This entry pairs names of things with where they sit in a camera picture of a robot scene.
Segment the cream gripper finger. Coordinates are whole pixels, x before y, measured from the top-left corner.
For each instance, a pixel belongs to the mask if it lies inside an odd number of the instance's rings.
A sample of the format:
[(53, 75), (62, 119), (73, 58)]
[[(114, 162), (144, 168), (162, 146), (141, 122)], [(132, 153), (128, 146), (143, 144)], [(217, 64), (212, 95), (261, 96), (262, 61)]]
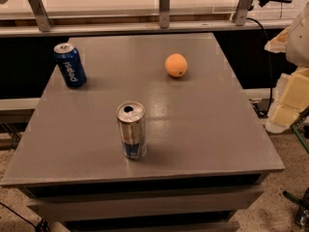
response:
[(282, 30), (277, 36), (272, 38), (265, 45), (265, 50), (272, 53), (285, 53), (287, 36), (290, 31), (290, 27)]
[(267, 114), (267, 131), (281, 133), (287, 130), (308, 106), (309, 68), (298, 67), (291, 74), (282, 73)]

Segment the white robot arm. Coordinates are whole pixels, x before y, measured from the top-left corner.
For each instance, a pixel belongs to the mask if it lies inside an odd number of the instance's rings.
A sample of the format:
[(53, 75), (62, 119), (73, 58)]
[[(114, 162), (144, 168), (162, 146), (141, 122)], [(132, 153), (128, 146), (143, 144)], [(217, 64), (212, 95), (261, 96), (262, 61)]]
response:
[(267, 42), (265, 50), (285, 53), (287, 61), (296, 65), (292, 74), (279, 77), (267, 113), (267, 131), (281, 133), (309, 106), (309, 5), (290, 26)]

